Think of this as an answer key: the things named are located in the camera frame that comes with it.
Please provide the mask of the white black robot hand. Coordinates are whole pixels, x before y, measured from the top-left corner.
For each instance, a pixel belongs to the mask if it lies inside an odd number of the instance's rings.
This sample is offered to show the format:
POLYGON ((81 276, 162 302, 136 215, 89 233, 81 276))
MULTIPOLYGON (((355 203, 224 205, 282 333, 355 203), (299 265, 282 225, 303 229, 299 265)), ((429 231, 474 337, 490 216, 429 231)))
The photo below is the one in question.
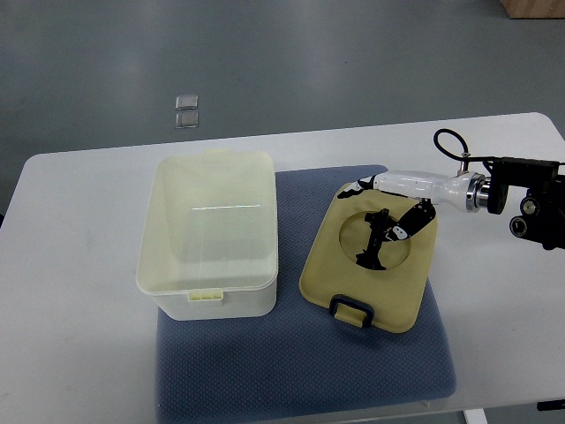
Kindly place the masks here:
POLYGON ((418 203, 395 224, 384 225, 386 241, 409 239, 436 216, 434 206, 449 203, 464 212, 477 212, 486 206, 489 178, 479 173, 459 171, 455 177, 422 172, 386 171, 361 178, 342 189, 337 197, 348 199, 364 192, 402 196, 418 203))

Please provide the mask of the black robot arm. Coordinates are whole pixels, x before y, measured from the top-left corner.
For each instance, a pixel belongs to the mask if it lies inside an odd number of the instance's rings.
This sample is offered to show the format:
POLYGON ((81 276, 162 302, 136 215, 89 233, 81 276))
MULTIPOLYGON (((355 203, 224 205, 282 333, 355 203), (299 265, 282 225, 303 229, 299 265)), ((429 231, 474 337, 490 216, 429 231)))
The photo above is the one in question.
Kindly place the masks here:
POLYGON ((536 242, 546 250, 564 247, 564 176, 557 161, 498 157, 484 161, 489 172, 478 191, 478 205, 495 215, 505 208, 509 188, 522 187, 518 216, 509 230, 518 239, 536 242))

